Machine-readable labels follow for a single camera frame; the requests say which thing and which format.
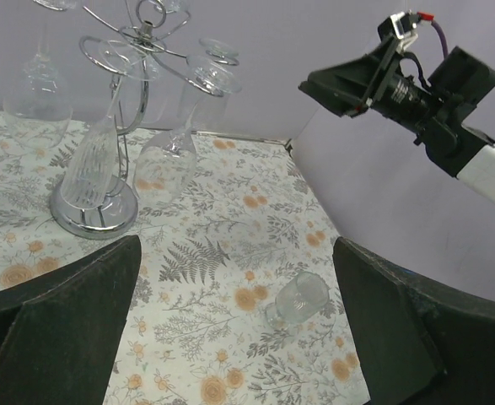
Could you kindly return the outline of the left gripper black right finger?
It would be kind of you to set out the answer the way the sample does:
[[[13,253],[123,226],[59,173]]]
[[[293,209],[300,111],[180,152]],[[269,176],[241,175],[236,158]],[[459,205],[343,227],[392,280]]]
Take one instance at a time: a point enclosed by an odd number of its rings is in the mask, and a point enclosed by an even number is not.
[[[344,237],[333,262],[370,404],[495,404],[495,301]]]

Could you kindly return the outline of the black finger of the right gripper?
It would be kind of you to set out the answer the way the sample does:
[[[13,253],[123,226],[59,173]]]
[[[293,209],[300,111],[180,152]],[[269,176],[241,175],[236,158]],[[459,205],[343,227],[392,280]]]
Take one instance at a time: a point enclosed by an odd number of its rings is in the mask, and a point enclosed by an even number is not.
[[[398,40],[383,40],[360,58],[316,70],[299,90],[336,116],[362,115],[381,100],[399,62]]]

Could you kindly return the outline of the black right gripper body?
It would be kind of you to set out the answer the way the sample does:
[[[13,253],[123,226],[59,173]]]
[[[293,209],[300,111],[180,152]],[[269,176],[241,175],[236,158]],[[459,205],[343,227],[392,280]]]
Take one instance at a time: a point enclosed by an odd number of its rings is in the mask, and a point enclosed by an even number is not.
[[[359,59],[361,84],[356,112],[374,110],[410,131],[421,131],[437,102],[416,86],[412,76],[401,71],[405,58],[397,52],[399,41],[385,37],[370,53]]]

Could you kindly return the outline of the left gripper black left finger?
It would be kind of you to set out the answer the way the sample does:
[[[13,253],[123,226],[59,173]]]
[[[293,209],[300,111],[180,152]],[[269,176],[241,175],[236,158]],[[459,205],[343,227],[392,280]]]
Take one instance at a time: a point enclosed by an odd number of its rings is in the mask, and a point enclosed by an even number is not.
[[[101,404],[142,260],[128,235],[0,291],[0,404]]]

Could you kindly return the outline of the chrome wine glass rack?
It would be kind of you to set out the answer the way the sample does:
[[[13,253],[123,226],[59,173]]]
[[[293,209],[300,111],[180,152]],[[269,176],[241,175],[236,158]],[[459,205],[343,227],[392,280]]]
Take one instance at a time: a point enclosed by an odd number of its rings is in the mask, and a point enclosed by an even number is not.
[[[131,12],[131,15],[134,24],[138,26],[135,10]],[[105,68],[104,63],[100,60],[97,44],[88,41],[84,50],[80,46],[79,48],[94,65],[111,73],[113,91],[119,78]],[[176,74],[172,73],[172,75],[180,79],[184,87],[188,72],[176,71]],[[116,162],[104,201],[93,209],[84,210],[69,206],[60,195],[63,178],[50,196],[49,208],[52,217],[58,225],[73,235],[90,240],[111,239],[126,233],[137,218],[141,205],[132,187],[137,159],[130,159],[126,137],[140,127],[142,113],[145,110],[145,100],[141,99],[141,87],[142,82],[130,78],[125,78],[121,86],[115,112]]]

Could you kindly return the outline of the ribbed short glass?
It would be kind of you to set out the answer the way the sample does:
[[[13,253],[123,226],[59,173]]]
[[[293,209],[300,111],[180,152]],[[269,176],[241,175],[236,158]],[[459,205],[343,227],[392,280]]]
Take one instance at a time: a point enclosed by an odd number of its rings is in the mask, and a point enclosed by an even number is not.
[[[229,98],[241,91],[229,68],[239,65],[239,53],[229,44],[201,38],[204,55],[188,55],[190,83],[185,83],[178,107],[178,119],[192,131],[214,131],[223,119]]]

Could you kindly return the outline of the ribbed stemmed wine glass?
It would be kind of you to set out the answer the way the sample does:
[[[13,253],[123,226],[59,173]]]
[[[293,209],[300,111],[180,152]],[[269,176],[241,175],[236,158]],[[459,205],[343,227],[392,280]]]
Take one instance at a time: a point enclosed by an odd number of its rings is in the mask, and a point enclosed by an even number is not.
[[[117,153],[116,104],[125,78],[151,82],[159,78],[159,68],[137,47],[119,40],[101,40],[84,36],[82,50],[88,41],[97,44],[100,60],[119,80],[112,91],[111,102],[103,118],[94,123],[75,150],[60,186],[65,203],[77,209],[97,208],[105,199],[113,174]]]

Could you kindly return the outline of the clear wine glass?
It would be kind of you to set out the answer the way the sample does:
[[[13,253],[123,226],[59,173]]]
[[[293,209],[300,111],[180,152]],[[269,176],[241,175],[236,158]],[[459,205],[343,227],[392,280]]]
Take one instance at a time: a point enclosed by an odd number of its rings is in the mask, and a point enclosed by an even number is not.
[[[72,115],[67,81],[51,60],[45,16],[36,54],[3,98],[4,120],[8,134],[21,146],[51,149],[62,141]]]
[[[157,23],[146,20],[141,16],[140,9],[144,3],[149,3],[153,11],[158,15]],[[137,68],[144,78],[154,78],[154,81],[142,81],[141,99],[145,100],[145,110],[142,113],[140,124],[143,127],[155,126],[161,119],[165,107],[168,104],[167,96],[160,95],[159,86],[164,82],[167,74],[176,74],[176,71],[168,65],[160,65],[159,59],[154,59],[159,55],[169,55],[179,58],[186,58],[186,55],[171,51],[164,40],[177,30],[181,29],[191,20],[188,1],[137,1],[135,14],[139,23],[136,26],[130,11],[128,1],[125,1],[127,13],[131,22],[130,26],[124,26],[119,29],[120,35],[146,57],[139,63]],[[158,33],[162,25],[170,14],[183,14],[184,18],[170,31]]]
[[[143,146],[132,179],[142,207],[169,206],[188,187],[197,164],[192,131],[186,123],[154,135]]]

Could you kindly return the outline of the clear wine glass back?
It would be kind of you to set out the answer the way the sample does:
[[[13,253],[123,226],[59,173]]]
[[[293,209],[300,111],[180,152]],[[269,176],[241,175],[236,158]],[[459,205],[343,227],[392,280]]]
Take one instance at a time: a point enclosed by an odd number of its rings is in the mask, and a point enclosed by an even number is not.
[[[157,23],[146,20],[141,16],[140,9],[144,3],[149,3],[153,11],[158,15]],[[145,110],[142,113],[140,124],[143,127],[155,126],[161,119],[165,107],[168,104],[167,96],[160,95],[159,86],[164,82],[167,74],[176,74],[176,71],[168,65],[160,65],[159,59],[154,59],[159,55],[169,55],[179,58],[186,58],[186,55],[171,51],[164,40],[177,30],[181,29],[191,20],[188,1],[137,1],[135,14],[139,23],[136,26],[130,11],[128,1],[125,1],[127,13],[131,22],[130,26],[124,26],[119,29],[120,35],[146,57],[139,63],[137,68],[144,78],[154,78],[154,81],[142,81],[141,99],[145,100]],[[170,14],[183,14],[184,18],[170,31],[158,33],[162,25]]]

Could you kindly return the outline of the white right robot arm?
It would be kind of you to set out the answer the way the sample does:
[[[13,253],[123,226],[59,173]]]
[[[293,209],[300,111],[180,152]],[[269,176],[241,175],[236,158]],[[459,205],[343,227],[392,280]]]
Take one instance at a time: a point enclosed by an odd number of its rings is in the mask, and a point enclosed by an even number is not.
[[[495,87],[495,70],[455,47],[415,85],[404,59],[418,61],[389,35],[358,59],[310,73],[299,90],[336,116],[377,111],[414,133],[442,171],[495,203],[495,140],[464,123]]]

